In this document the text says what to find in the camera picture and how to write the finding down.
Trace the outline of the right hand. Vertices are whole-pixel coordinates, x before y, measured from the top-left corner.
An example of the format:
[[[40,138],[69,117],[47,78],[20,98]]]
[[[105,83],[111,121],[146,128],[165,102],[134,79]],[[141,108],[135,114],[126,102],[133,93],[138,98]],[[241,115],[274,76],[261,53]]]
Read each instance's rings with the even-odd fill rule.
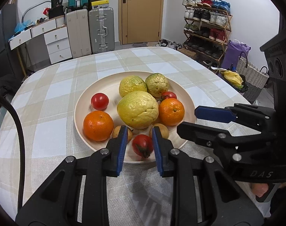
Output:
[[[262,197],[268,191],[268,184],[251,183],[251,191],[257,197]]]

